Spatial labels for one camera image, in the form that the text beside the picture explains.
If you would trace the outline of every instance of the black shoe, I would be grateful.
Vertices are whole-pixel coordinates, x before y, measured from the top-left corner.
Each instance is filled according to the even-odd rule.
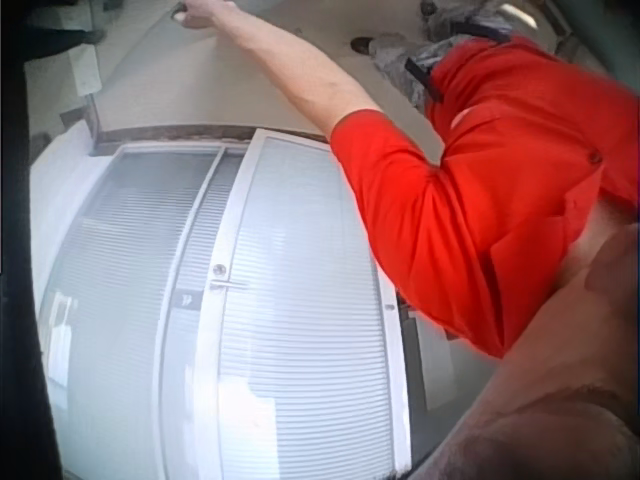
[[[360,55],[369,55],[369,45],[373,41],[372,37],[358,37],[351,40],[351,50]]]
[[[422,18],[427,20],[430,16],[438,11],[438,6],[431,0],[422,0],[420,2],[420,13]]]
[[[87,32],[82,43],[87,45],[97,45],[107,36],[104,30],[91,30]]]

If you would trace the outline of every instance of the red shirt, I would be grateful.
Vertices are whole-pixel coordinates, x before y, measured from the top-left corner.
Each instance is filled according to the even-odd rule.
[[[400,293],[502,357],[549,297],[598,196],[637,212],[639,99],[522,38],[465,42],[433,80],[444,94],[428,108],[441,168],[375,111],[342,120],[331,146]]]

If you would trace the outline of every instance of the forearm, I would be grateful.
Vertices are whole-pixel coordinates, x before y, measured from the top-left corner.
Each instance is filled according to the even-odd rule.
[[[227,3],[216,5],[212,20],[327,137],[350,113],[380,110],[350,75],[295,35]]]

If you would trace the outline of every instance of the shirt button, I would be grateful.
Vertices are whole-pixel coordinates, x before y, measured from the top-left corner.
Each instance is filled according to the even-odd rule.
[[[591,165],[599,165],[602,163],[602,155],[600,155],[600,152],[598,152],[597,150],[594,150],[593,152],[591,152],[591,154],[589,155],[589,163]]]

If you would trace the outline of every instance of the gray pants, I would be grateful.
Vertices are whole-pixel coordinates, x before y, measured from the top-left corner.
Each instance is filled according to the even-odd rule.
[[[456,21],[469,21],[503,33],[512,31],[511,25],[495,9],[458,6],[440,8],[425,19],[424,34],[428,43],[418,45],[400,34],[389,34],[374,39],[369,46],[376,68],[423,114],[427,93],[424,86],[406,70],[405,63],[411,57],[418,66],[428,71],[456,45],[471,38],[451,32],[451,22]]]

